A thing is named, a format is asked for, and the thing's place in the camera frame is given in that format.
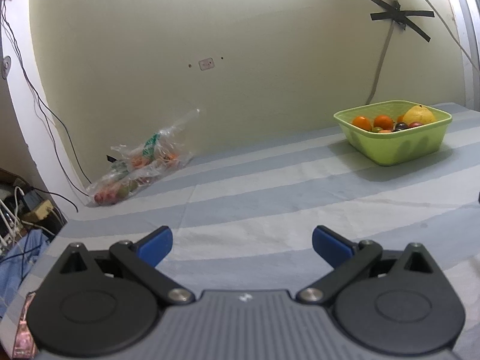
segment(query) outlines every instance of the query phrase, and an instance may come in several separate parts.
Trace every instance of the orange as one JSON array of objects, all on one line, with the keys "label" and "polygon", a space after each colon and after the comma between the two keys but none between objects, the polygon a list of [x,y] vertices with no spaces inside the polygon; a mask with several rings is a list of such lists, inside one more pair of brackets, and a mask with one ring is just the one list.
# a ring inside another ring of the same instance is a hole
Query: orange
[{"label": "orange", "polygon": [[355,127],[361,128],[362,130],[371,131],[371,123],[368,118],[364,116],[357,116],[354,120],[352,120],[352,124]]},{"label": "orange", "polygon": [[390,130],[393,128],[393,120],[387,115],[378,115],[373,121],[374,127],[381,127],[384,130]]}]

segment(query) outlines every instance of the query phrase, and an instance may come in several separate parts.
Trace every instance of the basket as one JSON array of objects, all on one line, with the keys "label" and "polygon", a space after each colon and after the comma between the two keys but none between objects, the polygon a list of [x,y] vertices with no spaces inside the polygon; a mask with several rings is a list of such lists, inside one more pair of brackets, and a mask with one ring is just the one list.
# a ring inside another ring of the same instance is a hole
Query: basket
[{"label": "basket", "polygon": [[353,147],[378,165],[389,167],[440,149],[452,115],[427,107],[435,115],[436,122],[391,134],[368,132],[352,125],[351,121],[356,116],[366,116],[373,121],[378,115],[388,115],[397,120],[414,105],[418,104],[405,100],[390,100],[339,111],[334,118]]}]

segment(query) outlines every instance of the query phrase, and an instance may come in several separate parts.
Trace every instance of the bag of fruit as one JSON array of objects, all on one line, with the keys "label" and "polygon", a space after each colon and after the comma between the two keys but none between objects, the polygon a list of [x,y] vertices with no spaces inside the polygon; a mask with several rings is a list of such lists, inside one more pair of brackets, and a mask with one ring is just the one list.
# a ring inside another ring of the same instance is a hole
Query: bag of fruit
[{"label": "bag of fruit", "polygon": [[99,205],[116,204],[184,167],[193,155],[185,149],[182,132],[199,113],[198,109],[188,112],[173,126],[159,130],[138,147],[112,147],[121,159],[112,163],[106,175],[87,187],[92,201]]}]

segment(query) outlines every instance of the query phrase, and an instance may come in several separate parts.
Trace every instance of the gray cable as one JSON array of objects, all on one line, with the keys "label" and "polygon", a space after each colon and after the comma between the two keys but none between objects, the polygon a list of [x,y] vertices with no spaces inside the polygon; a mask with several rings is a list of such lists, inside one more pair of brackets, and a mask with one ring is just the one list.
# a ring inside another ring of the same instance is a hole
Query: gray cable
[{"label": "gray cable", "polygon": [[370,104],[371,100],[375,96],[375,92],[377,92],[378,80],[380,79],[380,72],[382,71],[382,65],[383,65],[383,61],[385,60],[385,55],[387,53],[388,45],[390,44],[390,40],[392,39],[394,24],[395,22],[392,20],[392,22],[390,23],[390,28],[388,29],[387,38],[385,39],[385,43],[383,44],[383,49],[382,49],[382,53],[380,54],[380,59],[378,60],[377,70],[375,71],[375,78],[373,79],[373,85],[371,86],[371,92],[370,92],[370,95],[368,96],[367,101],[365,102],[365,105]]}]

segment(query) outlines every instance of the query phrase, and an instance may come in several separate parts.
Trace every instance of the yellow fruit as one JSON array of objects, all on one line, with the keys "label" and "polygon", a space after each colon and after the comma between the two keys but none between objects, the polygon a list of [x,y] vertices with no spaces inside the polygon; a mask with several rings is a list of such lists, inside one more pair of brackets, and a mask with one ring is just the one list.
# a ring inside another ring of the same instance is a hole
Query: yellow fruit
[{"label": "yellow fruit", "polygon": [[403,116],[403,122],[409,125],[413,122],[429,124],[436,122],[434,114],[424,105],[415,105],[411,107]]}]

